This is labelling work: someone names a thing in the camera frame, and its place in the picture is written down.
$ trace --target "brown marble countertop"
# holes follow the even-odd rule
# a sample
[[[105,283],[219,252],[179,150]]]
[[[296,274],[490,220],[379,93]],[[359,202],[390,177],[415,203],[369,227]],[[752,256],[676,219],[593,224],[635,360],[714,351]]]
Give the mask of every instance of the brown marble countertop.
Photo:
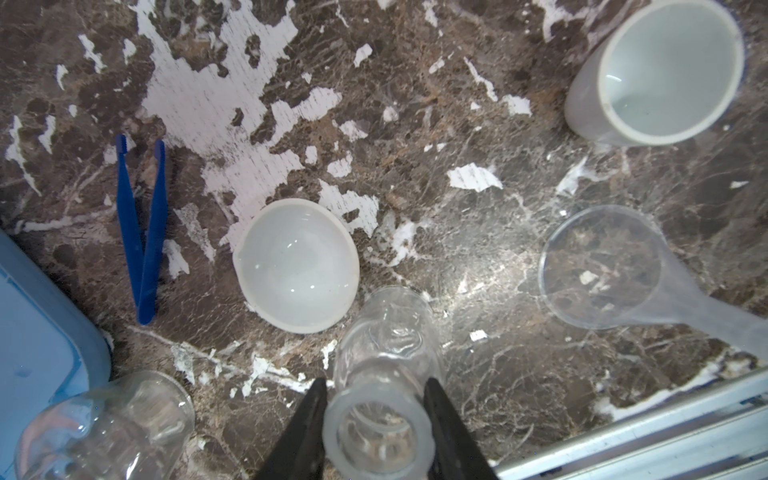
[[[430,300],[446,389],[492,460],[757,366],[685,326],[564,324],[536,271],[561,221],[622,204],[660,224],[706,293],[768,315],[764,2],[725,2],[746,71],[712,128],[615,149],[570,132],[563,101],[640,0],[384,1],[0,3],[0,223],[105,331],[114,375],[159,369],[190,391],[197,430],[175,478],[253,474],[309,380],[330,375],[328,345],[387,284]],[[148,327],[114,209],[119,132],[143,222],[151,145],[169,145]],[[250,312],[231,262],[249,219],[286,197],[329,208],[361,259],[349,315],[314,335]],[[270,371],[254,378],[254,359]]]

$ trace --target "glass beaker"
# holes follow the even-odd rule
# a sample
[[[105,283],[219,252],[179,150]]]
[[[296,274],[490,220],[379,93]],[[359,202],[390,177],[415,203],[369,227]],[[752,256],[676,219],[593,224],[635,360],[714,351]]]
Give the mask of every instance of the glass beaker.
[[[355,480],[423,478],[435,455],[424,386],[445,381],[429,304],[401,286],[375,291],[337,352],[323,422],[330,460]]]
[[[18,480],[165,480],[194,429],[176,380],[132,373],[43,410],[16,447]]]
[[[538,284],[571,325],[686,323],[768,359],[768,321],[704,295],[660,229],[631,208],[601,205],[566,220],[545,245]]]

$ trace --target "white porcelain bowl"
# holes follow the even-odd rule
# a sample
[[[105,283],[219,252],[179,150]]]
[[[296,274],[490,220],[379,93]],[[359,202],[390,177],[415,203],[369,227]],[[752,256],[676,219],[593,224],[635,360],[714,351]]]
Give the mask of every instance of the white porcelain bowl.
[[[293,333],[319,332],[341,320],[360,280],[357,249],[339,219],[298,198],[262,209],[233,262],[248,303]]]

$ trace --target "blue container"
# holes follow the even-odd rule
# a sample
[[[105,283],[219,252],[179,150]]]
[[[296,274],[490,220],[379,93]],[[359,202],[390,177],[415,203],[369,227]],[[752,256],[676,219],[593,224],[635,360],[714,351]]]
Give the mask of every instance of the blue container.
[[[0,480],[24,427],[49,405],[109,380],[96,327],[0,230]]]

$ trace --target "white cup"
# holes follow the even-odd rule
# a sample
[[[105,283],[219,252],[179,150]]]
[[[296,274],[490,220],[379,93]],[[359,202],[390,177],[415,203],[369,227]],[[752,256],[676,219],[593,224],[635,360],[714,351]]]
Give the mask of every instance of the white cup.
[[[725,112],[743,69],[741,32],[720,4],[656,0],[590,55],[568,92],[565,120],[605,144],[673,144]]]

